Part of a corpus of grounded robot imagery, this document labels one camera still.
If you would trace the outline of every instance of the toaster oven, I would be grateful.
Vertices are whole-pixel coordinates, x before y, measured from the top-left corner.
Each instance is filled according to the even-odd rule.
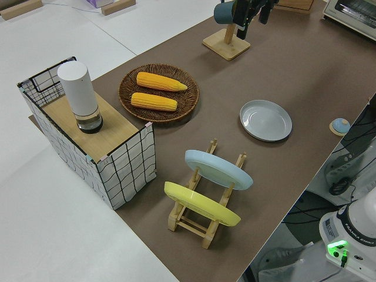
[[[376,0],[329,0],[324,16],[376,41]]]

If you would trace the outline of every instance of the gray plate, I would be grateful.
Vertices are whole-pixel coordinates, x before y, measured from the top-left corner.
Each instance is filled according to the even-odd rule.
[[[241,124],[253,137],[262,141],[286,138],[293,123],[288,113],[279,105],[266,100],[253,100],[240,110]]]

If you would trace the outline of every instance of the white table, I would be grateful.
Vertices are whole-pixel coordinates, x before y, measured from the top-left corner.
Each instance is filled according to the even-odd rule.
[[[16,84],[70,56],[95,79],[212,16],[219,1],[139,0],[109,16],[85,0],[43,3],[0,18],[0,280],[176,281],[59,158]]]

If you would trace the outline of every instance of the grid pattern box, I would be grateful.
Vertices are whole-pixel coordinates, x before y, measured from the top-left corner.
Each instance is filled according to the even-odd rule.
[[[154,128],[152,123],[146,124],[95,162],[43,110],[43,106],[65,94],[57,70],[61,64],[73,60],[76,58],[51,66],[19,83],[18,88],[57,154],[115,210],[156,177]]]

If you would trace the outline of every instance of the franka emika robot base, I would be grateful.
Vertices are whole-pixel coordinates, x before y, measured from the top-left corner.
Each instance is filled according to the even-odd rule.
[[[319,229],[329,261],[364,281],[376,282],[376,188],[325,214]]]

